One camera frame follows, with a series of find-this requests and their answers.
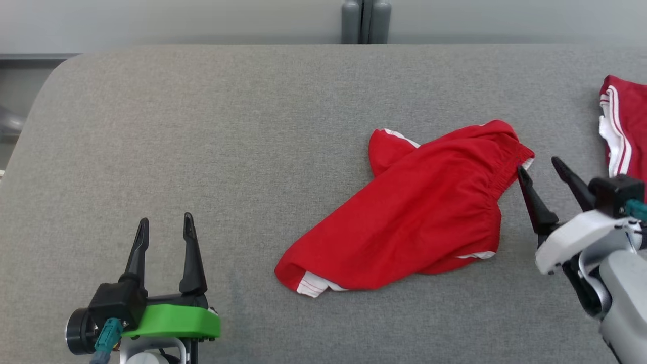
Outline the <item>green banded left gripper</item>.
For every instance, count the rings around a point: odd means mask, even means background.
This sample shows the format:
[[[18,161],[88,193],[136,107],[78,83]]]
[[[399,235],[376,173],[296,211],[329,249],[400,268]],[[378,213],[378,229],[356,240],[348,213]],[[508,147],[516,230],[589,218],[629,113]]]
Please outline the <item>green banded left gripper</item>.
[[[146,251],[150,221],[139,221],[123,274],[118,281],[134,281],[144,286]],[[183,237],[186,243],[184,271],[179,283],[183,295],[204,295],[207,281],[197,231],[191,213],[184,214]],[[122,337],[176,337],[210,340],[220,337],[220,316],[209,308],[175,304],[154,304],[144,309],[136,329],[125,329]]]

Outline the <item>grey partition post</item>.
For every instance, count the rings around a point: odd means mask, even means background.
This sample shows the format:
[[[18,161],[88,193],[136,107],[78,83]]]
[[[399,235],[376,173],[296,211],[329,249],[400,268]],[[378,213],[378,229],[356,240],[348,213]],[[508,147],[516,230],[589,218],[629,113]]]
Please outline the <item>grey partition post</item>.
[[[391,0],[344,0],[341,44],[387,44],[391,10]]]

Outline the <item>dark grey wall baseboard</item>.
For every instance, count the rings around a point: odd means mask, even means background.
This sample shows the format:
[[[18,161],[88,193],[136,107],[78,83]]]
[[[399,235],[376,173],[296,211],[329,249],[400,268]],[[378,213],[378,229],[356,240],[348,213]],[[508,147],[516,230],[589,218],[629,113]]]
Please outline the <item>dark grey wall baseboard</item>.
[[[79,53],[0,53],[0,61],[67,60]]]

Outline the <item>red t-shirt with white sleeves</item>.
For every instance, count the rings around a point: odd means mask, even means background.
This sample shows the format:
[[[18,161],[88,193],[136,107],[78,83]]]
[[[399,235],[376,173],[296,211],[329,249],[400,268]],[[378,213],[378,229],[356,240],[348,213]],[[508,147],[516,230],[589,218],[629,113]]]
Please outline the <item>red t-shirt with white sleeves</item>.
[[[608,175],[645,183],[647,203],[647,84],[608,75],[600,89],[599,134],[606,142]]]

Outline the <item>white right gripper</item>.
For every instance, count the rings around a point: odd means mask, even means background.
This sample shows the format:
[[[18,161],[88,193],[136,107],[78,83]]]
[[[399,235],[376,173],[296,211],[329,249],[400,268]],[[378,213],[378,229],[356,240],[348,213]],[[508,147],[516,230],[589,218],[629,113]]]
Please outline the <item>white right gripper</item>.
[[[557,267],[575,258],[576,268],[588,275],[593,267],[615,252],[636,253],[642,221],[635,217],[616,219],[594,210],[596,196],[588,185],[558,156],[552,156],[551,163],[583,212],[560,224],[559,217],[536,193],[527,170],[518,166],[517,178],[532,229],[541,238],[535,253],[538,271],[543,275],[552,274]]]

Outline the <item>red shorts with white stripe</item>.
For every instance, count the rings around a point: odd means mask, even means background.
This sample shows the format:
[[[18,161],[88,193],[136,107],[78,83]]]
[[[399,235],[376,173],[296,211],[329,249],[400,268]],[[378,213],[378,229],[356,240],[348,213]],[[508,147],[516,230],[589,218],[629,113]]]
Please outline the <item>red shorts with white stripe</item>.
[[[378,290],[492,258],[499,199],[535,154],[513,127],[494,120],[423,144],[377,129],[368,157],[369,184],[278,261],[275,276],[289,290],[313,298],[328,289]]]

